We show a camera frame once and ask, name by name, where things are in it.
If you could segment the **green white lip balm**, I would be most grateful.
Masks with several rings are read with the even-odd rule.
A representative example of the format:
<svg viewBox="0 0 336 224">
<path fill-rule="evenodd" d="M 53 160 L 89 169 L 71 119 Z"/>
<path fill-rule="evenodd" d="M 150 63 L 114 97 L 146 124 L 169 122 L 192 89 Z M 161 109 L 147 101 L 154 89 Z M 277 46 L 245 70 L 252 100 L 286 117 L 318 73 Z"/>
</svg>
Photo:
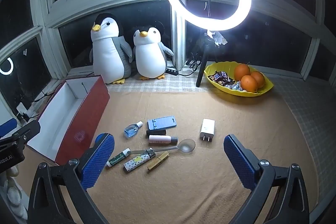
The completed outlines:
<svg viewBox="0 0 336 224">
<path fill-rule="evenodd" d="M 115 166 L 116 164 L 118 164 L 122 160 L 126 159 L 130 155 L 130 152 L 131 152 L 130 148 L 127 148 L 127 149 L 123 150 L 122 152 L 120 152 L 119 154 L 114 156 L 112 159 L 109 159 L 106 163 L 106 166 L 108 168 L 111 168 L 111 167 Z"/>
</svg>

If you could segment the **clear blue sanitizer bottle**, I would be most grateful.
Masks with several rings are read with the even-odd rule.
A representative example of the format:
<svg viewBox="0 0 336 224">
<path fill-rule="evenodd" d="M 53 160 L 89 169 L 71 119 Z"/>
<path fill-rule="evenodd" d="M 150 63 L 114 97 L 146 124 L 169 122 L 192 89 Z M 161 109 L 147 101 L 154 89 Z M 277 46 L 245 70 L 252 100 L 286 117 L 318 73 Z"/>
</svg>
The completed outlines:
<svg viewBox="0 0 336 224">
<path fill-rule="evenodd" d="M 125 129 L 124 129 L 124 135 L 126 138 L 132 138 L 134 137 L 139 129 L 143 126 L 143 122 L 139 121 L 137 123 L 133 123 L 128 125 Z"/>
</svg>

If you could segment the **red cardboard box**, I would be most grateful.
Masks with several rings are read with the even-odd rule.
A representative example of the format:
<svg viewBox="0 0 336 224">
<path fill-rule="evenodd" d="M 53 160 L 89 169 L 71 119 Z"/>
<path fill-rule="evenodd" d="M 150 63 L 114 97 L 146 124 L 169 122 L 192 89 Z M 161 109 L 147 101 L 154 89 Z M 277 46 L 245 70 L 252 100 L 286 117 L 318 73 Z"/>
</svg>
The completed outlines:
<svg viewBox="0 0 336 224">
<path fill-rule="evenodd" d="M 90 147 L 110 95 L 101 76 L 67 79 L 44 107 L 41 131 L 27 145 L 57 165 Z"/>
</svg>

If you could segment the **patterned white lighter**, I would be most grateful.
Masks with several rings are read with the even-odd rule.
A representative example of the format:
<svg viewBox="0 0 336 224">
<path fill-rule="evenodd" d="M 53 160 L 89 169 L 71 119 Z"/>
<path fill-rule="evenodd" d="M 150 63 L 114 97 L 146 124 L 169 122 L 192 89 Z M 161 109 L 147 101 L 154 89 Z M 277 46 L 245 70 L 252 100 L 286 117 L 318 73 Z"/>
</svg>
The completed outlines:
<svg viewBox="0 0 336 224">
<path fill-rule="evenodd" d="M 126 172 L 131 172 L 138 168 L 139 166 L 145 164 L 147 161 L 155 157 L 155 152 L 146 152 L 141 155 L 134 157 L 133 159 L 127 161 L 123 168 Z"/>
</svg>

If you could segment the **pink cosmetic bottle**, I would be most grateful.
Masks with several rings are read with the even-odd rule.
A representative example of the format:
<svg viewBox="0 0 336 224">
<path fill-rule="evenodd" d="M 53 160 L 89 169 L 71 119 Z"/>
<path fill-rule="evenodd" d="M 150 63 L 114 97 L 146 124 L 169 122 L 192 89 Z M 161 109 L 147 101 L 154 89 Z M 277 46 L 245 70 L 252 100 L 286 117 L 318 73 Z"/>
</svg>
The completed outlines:
<svg viewBox="0 0 336 224">
<path fill-rule="evenodd" d="M 150 135 L 149 143 L 153 144 L 177 144 L 178 137 L 169 135 Z"/>
</svg>

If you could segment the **black lipstick tube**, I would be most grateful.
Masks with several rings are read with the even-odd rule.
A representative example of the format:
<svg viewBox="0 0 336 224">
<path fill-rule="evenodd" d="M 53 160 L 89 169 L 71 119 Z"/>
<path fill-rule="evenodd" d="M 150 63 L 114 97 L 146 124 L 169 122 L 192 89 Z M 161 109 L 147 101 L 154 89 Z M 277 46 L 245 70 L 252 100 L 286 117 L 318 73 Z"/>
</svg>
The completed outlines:
<svg viewBox="0 0 336 224">
<path fill-rule="evenodd" d="M 150 135 L 166 135 L 166 129 L 158 129 L 158 130 L 147 130 L 146 131 L 146 136 L 150 137 Z"/>
</svg>

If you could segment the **white usb charger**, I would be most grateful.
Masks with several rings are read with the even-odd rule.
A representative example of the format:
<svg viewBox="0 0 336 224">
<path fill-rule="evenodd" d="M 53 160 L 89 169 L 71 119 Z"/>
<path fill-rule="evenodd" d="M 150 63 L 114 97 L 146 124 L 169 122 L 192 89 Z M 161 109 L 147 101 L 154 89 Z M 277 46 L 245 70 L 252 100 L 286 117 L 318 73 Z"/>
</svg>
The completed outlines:
<svg viewBox="0 0 336 224">
<path fill-rule="evenodd" d="M 215 135 L 215 121 L 212 119 L 203 119 L 201 131 L 200 131 L 200 139 L 202 141 L 211 142 Z"/>
</svg>

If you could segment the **wooden clothespin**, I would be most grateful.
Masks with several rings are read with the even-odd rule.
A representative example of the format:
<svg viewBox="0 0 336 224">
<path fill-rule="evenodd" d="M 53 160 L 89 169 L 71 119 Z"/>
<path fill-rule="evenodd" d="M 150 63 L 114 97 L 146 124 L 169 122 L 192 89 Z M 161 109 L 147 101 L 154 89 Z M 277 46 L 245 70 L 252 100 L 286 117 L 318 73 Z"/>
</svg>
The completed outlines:
<svg viewBox="0 0 336 224">
<path fill-rule="evenodd" d="M 168 152 L 164 152 L 163 154 L 159 155 L 159 157 L 155 158 L 148 166 L 147 170 L 151 172 L 155 168 L 157 168 L 159 165 L 161 165 L 167 158 L 169 157 Z"/>
</svg>

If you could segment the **grey spoon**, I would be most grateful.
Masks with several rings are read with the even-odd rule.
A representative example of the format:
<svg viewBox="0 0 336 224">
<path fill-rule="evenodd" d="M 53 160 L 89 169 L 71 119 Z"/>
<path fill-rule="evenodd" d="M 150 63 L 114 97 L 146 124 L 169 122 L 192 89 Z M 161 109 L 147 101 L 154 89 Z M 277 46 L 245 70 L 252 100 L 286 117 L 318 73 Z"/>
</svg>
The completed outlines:
<svg viewBox="0 0 336 224">
<path fill-rule="evenodd" d="M 165 152 L 165 151 L 171 151 L 171 150 L 179 150 L 183 153 L 190 153 L 195 149 L 195 141 L 193 139 L 184 139 L 183 141 L 180 141 L 175 146 L 170 147 L 163 147 L 163 148 L 148 148 L 145 150 L 131 150 L 128 152 L 128 155 L 141 155 L 144 153 L 157 153 L 157 152 Z"/>
</svg>

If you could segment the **blue phone stand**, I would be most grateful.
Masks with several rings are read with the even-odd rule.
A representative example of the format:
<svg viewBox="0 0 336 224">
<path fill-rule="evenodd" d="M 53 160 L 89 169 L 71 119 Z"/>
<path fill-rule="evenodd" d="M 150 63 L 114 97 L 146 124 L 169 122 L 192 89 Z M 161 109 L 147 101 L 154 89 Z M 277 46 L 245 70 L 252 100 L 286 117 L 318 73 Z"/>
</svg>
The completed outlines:
<svg viewBox="0 0 336 224">
<path fill-rule="evenodd" d="M 172 128 L 177 125 L 175 116 L 167 116 L 155 119 L 149 119 L 147 121 L 148 130 L 163 130 L 167 128 Z"/>
</svg>

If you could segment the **orange fruit right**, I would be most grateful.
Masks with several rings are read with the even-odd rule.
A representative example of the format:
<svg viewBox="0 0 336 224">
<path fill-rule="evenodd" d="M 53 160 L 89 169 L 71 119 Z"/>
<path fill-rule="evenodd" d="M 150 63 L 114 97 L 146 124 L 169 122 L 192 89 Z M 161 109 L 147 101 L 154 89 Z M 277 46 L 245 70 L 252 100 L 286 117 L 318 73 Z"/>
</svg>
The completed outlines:
<svg viewBox="0 0 336 224">
<path fill-rule="evenodd" d="M 265 78 L 264 75 L 258 71 L 252 71 L 251 77 L 253 77 L 257 82 L 257 88 L 261 89 L 265 85 Z"/>
</svg>

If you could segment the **small plush penguin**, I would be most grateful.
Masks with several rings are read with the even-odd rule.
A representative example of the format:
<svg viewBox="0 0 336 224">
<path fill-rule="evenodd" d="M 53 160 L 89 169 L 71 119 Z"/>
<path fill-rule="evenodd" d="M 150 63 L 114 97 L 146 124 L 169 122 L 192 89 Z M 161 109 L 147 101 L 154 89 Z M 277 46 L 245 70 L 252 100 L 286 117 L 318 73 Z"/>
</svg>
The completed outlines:
<svg viewBox="0 0 336 224">
<path fill-rule="evenodd" d="M 162 42 L 159 29 L 154 26 L 140 26 L 133 34 L 133 54 L 141 80 L 164 79 L 167 69 L 167 55 L 173 51 Z"/>
</svg>

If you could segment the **candy pile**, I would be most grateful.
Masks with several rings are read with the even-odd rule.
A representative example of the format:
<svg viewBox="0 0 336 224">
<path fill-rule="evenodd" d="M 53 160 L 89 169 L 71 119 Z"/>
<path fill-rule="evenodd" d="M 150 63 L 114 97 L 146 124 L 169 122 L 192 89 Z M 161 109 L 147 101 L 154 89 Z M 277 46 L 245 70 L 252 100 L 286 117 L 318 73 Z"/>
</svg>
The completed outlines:
<svg viewBox="0 0 336 224">
<path fill-rule="evenodd" d="M 216 71 L 214 74 L 209 75 L 208 79 L 225 88 L 238 90 L 241 92 L 244 91 L 244 89 L 240 85 L 240 81 L 235 81 L 234 79 L 230 78 L 228 74 L 224 71 Z"/>
</svg>

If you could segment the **black power strip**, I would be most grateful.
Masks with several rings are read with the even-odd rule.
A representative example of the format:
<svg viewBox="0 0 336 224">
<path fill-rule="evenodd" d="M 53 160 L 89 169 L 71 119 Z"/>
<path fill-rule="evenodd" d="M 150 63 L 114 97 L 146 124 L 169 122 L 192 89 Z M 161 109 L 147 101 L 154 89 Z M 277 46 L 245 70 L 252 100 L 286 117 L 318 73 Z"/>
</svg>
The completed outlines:
<svg viewBox="0 0 336 224">
<path fill-rule="evenodd" d="M 168 73 L 169 75 L 173 75 L 173 76 L 179 75 L 179 72 L 174 70 L 174 69 L 167 68 L 165 72 Z"/>
</svg>

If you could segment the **yellow fruit bowl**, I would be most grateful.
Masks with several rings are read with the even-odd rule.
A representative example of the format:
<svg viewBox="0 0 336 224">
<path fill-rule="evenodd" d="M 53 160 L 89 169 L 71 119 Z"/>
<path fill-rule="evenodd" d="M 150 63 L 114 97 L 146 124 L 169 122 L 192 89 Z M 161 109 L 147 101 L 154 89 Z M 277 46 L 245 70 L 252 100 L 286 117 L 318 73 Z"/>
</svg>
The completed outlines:
<svg viewBox="0 0 336 224">
<path fill-rule="evenodd" d="M 240 63 L 237 63 L 235 61 L 225 61 L 225 62 L 218 62 L 218 63 L 213 63 L 211 65 L 208 65 L 204 71 L 204 74 L 207 76 L 214 74 L 216 71 L 224 71 L 228 74 L 228 76 L 232 79 L 234 79 L 234 69 L 237 65 L 239 65 Z M 250 71 L 257 71 L 256 69 L 254 69 L 253 67 L 251 67 L 250 65 L 248 65 L 250 68 Z M 256 96 L 260 96 L 262 94 L 265 94 L 266 92 L 268 92 L 269 90 L 271 90 L 274 87 L 274 84 L 266 77 L 265 78 L 265 85 L 263 88 L 258 89 L 256 93 L 251 93 L 251 92 L 247 92 L 246 90 L 244 91 L 238 91 L 238 90 L 231 90 L 229 88 L 225 88 L 223 86 L 220 86 L 219 84 L 211 81 L 210 79 L 209 82 L 211 84 L 213 84 L 213 86 L 215 86 L 216 88 L 218 88 L 219 90 L 228 93 L 228 94 L 232 94 L 235 96 L 241 96 L 241 97 L 256 97 Z"/>
</svg>

